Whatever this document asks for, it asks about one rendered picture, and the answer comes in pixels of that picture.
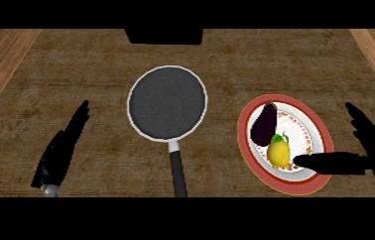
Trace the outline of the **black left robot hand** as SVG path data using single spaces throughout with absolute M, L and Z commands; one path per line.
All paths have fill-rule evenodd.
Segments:
M 41 188 L 44 185 L 61 184 L 70 165 L 75 144 L 89 119 L 88 113 L 88 102 L 84 101 L 66 129 L 57 132 L 47 145 L 36 165 L 30 187 Z

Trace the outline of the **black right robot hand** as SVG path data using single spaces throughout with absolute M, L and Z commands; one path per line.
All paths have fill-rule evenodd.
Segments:
M 375 175 L 375 124 L 361 110 L 349 103 L 345 108 L 351 116 L 351 126 L 364 156 L 348 152 L 314 153 L 295 156 L 292 162 L 296 166 L 315 171 L 320 175 L 363 175 L 367 170 Z

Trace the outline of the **red rimmed white plate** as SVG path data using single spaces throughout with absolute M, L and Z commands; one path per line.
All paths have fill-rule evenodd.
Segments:
M 333 151 L 333 143 L 321 120 L 311 109 L 292 97 L 280 94 L 258 96 L 246 104 L 237 121 L 237 144 L 246 165 L 261 182 L 276 191 L 290 195 L 307 195 L 326 185 L 330 175 L 290 165 L 274 169 L 267 160 L 267 148 L 250 139 L 250 128 L 267 103 L 277 107 L 276 133 L 287 136 L 289 157 Z

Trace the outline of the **yellow lemon with leaf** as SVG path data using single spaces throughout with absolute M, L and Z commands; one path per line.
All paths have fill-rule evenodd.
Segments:
M 287 135 L 274 134 L 267 148 L 267 159 L 274 169 L 286 168 L 289 164 Z

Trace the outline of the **dark grey frying pan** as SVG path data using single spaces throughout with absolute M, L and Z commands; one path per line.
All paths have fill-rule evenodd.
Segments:
M 185 197 L 178 141 L 193 133 L 208 108 L 199 76 L 184 67 L 163 65 L 134 82 L 126 96 L 126 118 L 137 134 L 168 145 L 174 196 Z

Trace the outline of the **dark purple eggplant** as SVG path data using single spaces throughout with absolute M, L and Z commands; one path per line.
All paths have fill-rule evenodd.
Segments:
M 265 147 L 270 142 L 273 135 L 276 134 L 277 127 L 277 107 L 270 101 L 262 108 L 262 112 L 256 118 L 256 121 L 250 129 L 250 139 L 252 142 Z

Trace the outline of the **black box appliance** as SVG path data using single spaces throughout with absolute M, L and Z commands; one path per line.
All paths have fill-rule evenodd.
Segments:
M 128 41 L 132 44 L 147 45 L 200 45 L 202 44 L 202 30 L 140 30 L 125 29 Z

